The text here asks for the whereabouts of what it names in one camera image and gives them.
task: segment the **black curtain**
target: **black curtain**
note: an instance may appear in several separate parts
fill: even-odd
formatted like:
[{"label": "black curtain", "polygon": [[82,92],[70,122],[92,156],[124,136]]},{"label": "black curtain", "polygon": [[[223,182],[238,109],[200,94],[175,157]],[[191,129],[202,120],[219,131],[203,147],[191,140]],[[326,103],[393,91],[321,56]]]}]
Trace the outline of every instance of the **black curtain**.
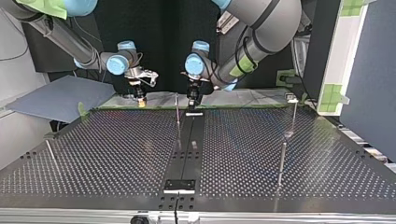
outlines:
[{"label": "black curtain", "polygon": [[[144,53],[141,64],[160,74],[157,87],[147,91],[186,93],[188,80],[180,72],[194,40],[210,43],[212,59],[217,52],[219,9],[210,0],[101,0],[94,15],[105,51],[133,40]],[[132,91],[124,77],[112,76],[112,82],[118,93]]]}]

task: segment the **robotic arm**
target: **robotic arm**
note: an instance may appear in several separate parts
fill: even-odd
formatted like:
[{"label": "robotic arm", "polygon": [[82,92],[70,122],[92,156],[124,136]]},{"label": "robotic arm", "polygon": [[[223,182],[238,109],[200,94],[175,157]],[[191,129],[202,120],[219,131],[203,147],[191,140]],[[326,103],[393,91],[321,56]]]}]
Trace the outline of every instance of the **robotic arm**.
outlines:
[{"label": "robotic arm", "polygon": [[[68,0],[65,1],[71,9],[73,16],[86,16],[93,12],[97,0]],[[88,41],[76,34],[62,20],[43,14],[35,9],[15,0],[1,0],[0,7],[16,19],[27,22],[51,40],[58,47],[74,58],[77,67],[82,69],[97,69],[100,72],[107,70],[115,76],[124,75],[134,88],[134,97],[137,98],[140,107],[146,106],[146,93],[142,89],[143,84],[151,87],[156,85],[158,74],[144,70],[140,64],[143,54],[138,53],[133,41],[123,41],[118,44],[119,51],[116,53],[99,53]],[[150,78],[150,83],[143,80]]]},{"label": "robotic arm", "polygon": [[[261,60],[285,48],[295,36],[302,15],[301,0],[212,1],[247,27],[238,40],[235,55],[223,66],[207,58],[210,48],[208,43],[194,42],[192,53],[185,63],[191,82],[190,109],[199,104],[197,86],[202,81],[212,82],[215,90],[232,91],[238,80],[252,73]],[[252,30],[251,35],[242,41],[248,27]]]},{"label": "robotic arm", "polygon": [[[220,9],[227,10],[247,25],[241,34],[235,55],[226,64],[220,66],[208,59],[210,46],[206,42],[196,41],[192,53],[188,56],[185,68],[190,78],[189,108],[194,110],[200,104],[202,96],[199,87],[203,81],[212,82],[215,90],[232,91],[237,82],[252,73],[265,57],[285,48],[293,39],[301,20],[301,0],[212,0]],[[75,8],[90,3],[90,9],[75,16],[91,13],[97,0],[67,0]],[[144,70],[139,66],[142,54],[137,53],[133,41],[118,44],[117,53],[99,53],[88,41],[77,35],[61,19],[37,12],[16,0],[1,0],[4,8],[15,18],[28,22],[44,37],[50,39],[75,59],[76,66],[83,69],[107,70],[110,73],[129,79],[134,88],[134,97],[139,106],[146,105],[146,93],[142,84],[156,85],[158,74]],[[243,38],[251,28],[251,35]],[[150,78],[147,83],[142,77]]]}]

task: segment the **white wall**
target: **white wall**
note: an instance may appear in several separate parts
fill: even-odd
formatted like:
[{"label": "white wall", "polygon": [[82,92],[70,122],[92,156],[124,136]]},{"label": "white wall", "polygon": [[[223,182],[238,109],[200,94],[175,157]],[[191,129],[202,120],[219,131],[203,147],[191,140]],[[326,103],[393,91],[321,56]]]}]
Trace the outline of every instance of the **white wall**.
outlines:
[{"label": "white wall", "polygon": [[[22,30],[21,25],[12,20]],[[26,44],[25,38],[0,12],[0,60],[20,55]],[[50,132],[48,120],[12,113],[3,108],[45,84],[46,77],[35,71],[30,52],[19,59],[0,61],[0,169],[39,145],[44,134]]]}]

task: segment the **metal rod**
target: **metal rod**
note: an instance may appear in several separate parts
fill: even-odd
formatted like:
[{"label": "metal rod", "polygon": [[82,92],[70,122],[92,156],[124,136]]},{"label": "metal rod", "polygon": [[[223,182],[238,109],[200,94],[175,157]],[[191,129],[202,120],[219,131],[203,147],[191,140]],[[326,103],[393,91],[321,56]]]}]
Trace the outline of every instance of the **metal rod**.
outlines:
[{"label": "metal rod", "polygon": [[50,146],[50,141],[46,140],[46,143],[47,143],[47,147],[49,149],[50,156],[52,157],[53,160],[56,160],[55,155],[53,154],[53,151],[52,151],[52,147]]},{"label": "metal rod", "polygon": [[180,113],[178,108],[178,93],[176,93],[176,113],[177,113],[177,126],[180,127]]},{"label": "metal rod", "polygon": [[297,115],[297,106],[298,106],[298,101],[296,102],[295,106],[294,106],[294,113],[293,113],[293,126],[294,126],[294,122],[296,121],[296,115]]},{"label": "metal rod", "polygon": [[287,143],[283,143],[282,145],[282,151],[280,154],[280,166],[279,166],[279,177],[277,180],[277,184],[279,187],[282,187],[282,175],[283,175],[283,171],[284,171],[284,166],[285,166],[285,158],[286,158],[286,148],[287,148],[288,144]]}]

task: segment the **perforated metal table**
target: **perforated metal table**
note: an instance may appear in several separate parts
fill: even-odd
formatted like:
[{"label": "perforated metal table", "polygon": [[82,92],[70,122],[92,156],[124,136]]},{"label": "perforated metal table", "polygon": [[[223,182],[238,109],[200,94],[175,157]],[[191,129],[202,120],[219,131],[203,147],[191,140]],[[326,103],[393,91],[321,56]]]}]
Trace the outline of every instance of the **perforated metal table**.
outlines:
[{"label": "perforated metal table", "polygon": [[[178,128],[174,110],[93,111],[49,141],[56,160],[43,143],[0,172],[0,217],[18,209],[396,214],[391,170],[309,108],[298,108],[294,125],[292,114],[207,109],[182,116]],[[194,180],[195,193],[164,194],[175,179]]]}]

